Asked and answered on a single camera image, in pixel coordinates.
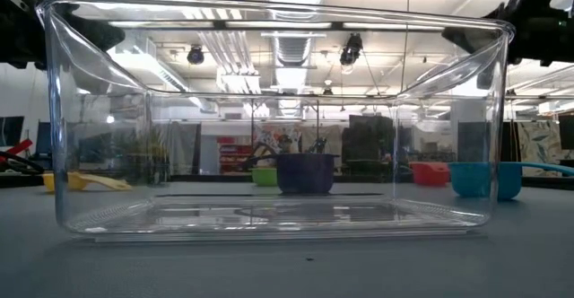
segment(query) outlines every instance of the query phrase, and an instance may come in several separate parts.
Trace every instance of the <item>clear plastic container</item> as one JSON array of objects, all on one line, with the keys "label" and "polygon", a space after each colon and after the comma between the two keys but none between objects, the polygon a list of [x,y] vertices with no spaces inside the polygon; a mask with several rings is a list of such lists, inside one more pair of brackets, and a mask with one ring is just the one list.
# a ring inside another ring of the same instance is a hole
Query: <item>clear plastic container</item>
[{"label": "clear plastic container", "polygon": [[[226,0],[43,0],[37,10],[57,220],[71,232],[363,237],[464,233],[491,218],[504,23]],[[351,33],[363,50],[341,67]],[[199,45],[204,62],[191,65]],[[416,171],[444,181],[415,183],[413,162],[438,162]],[[457,162],[476,168],[470,194],[450,182]]]}]

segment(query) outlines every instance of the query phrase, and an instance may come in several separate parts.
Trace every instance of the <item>ceiling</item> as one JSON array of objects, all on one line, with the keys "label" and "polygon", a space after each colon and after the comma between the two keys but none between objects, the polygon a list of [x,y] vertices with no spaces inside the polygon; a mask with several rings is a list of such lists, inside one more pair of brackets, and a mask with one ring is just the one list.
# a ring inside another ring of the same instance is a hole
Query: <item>ceiling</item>
[{"label": "ceiling", "polygon": [[[498,4],[507,1],[324,0],[324,4],[481,17],[496,8]],[[569,5],[571,0],[552,0],[553,7],[565,9]],[[210,55],[211,50],[204,46],[203,64],[194,66],[187,62],[190,46],[202,44],[196,31],[147,31],[145,34],[157,47],[157,58],[183,77],[190,89],[202,92],[219,91],[215,83],[218,66]],[[404,32],[367,32],[361,34],[364,49],[353,71],[350,74],[342,74],[338,58],[348,34],[348,32],[329,32],[325,37],[314,38],[311,60],[307,66],[309,70],[305,82],[308,86],[306,92],[321,93],[326,87],[325,80],[330,80],[335,94],[376,94],[378,91],[396,93],[434,66],[446,64],[452,57],[460,57],[465,53],[442,39],[437,33],[411,32],[407,35]],[[276,84],[272,39],[262,37],[260,31],[248,31],[247,42],[249,54],[260,75],[260,87],[262,90],[268,89]],[[550,67],[540,67],[536,61],[525,60],[520,65],[509,68],[507,86],[518,86],[564,68],[568,71],[568,66],[570,64],[555,62]],[[549,83],[542,83],[536,88],[529,88],[522,93],[541,94],[570,84],[574,86],[574,78],[569,78],[567,74],[565,76]]]}]

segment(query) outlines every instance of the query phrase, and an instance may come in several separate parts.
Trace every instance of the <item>gray table surface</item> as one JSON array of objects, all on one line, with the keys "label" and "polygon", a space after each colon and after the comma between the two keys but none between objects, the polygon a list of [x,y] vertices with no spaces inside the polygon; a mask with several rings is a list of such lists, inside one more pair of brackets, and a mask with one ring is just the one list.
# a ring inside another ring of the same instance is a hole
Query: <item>gray table surface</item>
[{"label": "gray table surface", "polygon": [[38,188],[0,189],[0,297],[574,297],[574,192],[524,188],[478,236],[74,240]]}]

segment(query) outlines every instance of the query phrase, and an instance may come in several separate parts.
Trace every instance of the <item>spotlight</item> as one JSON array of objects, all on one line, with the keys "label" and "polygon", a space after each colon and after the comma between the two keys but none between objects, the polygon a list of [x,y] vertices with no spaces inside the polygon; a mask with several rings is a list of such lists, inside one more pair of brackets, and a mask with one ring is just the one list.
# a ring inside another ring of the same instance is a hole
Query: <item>spotlight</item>
[{"label": "spotlight", "polygon": [[351,37],[347,40],[347,44],[344,46],[341,58],[339,59],[341,66],[346,67],[354,64],[361,55],[361,50],[361,35],[359,33],[351,33]]},{"label": "spotlight", "polygon": [[187,61],[192,65],[200,65],[204,62],[204,52],[201,46],[191,46],[191,51],[187,54]]}]

